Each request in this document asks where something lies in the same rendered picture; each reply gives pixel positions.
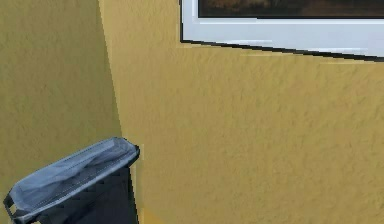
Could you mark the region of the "white framed wall picture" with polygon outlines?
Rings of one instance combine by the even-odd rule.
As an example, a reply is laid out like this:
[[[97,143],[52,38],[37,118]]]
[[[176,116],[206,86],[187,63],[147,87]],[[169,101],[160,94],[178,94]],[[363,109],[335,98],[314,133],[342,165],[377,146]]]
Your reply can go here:
[[[384,62],[384,19],[203,18],[179,0],[183,43]]]

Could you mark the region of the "dark grey lidded bin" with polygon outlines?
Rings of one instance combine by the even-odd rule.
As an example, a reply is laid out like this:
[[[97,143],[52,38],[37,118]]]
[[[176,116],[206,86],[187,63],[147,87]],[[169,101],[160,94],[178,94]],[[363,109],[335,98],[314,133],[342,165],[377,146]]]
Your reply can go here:
[[[140,148],[112,137],[14,184],[3,204],[12,224],[139,224],[130,166]]]

